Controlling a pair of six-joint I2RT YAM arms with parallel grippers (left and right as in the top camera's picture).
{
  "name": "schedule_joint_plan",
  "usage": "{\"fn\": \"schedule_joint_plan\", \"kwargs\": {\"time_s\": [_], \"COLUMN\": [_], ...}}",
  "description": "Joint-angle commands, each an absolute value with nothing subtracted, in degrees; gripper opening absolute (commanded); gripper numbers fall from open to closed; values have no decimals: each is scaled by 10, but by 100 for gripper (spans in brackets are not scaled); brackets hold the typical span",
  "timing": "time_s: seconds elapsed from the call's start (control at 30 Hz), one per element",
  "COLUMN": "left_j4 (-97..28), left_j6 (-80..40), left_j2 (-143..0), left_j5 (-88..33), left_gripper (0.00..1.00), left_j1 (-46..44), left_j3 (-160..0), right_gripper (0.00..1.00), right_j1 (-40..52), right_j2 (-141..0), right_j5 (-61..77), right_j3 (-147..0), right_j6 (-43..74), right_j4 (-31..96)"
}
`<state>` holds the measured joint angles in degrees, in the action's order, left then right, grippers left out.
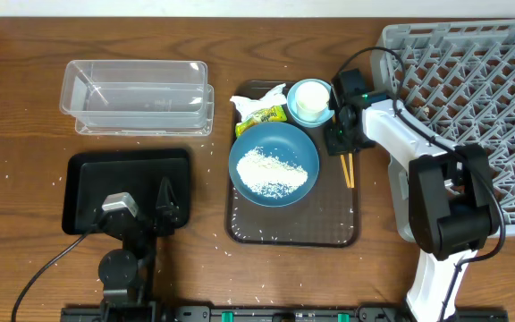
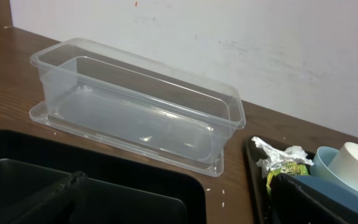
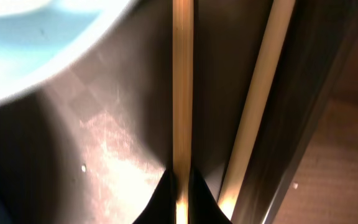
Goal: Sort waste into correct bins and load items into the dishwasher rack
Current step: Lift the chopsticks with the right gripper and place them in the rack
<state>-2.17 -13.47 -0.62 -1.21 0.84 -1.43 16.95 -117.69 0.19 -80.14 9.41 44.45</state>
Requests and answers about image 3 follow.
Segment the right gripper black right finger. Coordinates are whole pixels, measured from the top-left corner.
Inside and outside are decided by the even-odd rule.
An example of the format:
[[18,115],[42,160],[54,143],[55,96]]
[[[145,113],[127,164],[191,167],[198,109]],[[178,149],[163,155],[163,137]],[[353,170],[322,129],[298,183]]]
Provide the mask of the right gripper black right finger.
[[218,207],[203,176],[191,168],[189,181],[190,224],[232,224]]

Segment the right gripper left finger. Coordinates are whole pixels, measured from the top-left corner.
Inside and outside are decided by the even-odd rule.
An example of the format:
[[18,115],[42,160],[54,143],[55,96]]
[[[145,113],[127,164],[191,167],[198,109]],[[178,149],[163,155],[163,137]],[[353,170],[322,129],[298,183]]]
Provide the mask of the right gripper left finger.
[[147,206],[133,224],[174,224],[177,178],[171,169],[161,176]]

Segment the light blue bowl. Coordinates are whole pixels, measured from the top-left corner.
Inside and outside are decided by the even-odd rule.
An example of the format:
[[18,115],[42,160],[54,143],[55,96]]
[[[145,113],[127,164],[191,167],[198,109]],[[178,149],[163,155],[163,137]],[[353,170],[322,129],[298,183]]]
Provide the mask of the light blue bowl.
[[80,58],[135,0],[0,1],[0,105]]

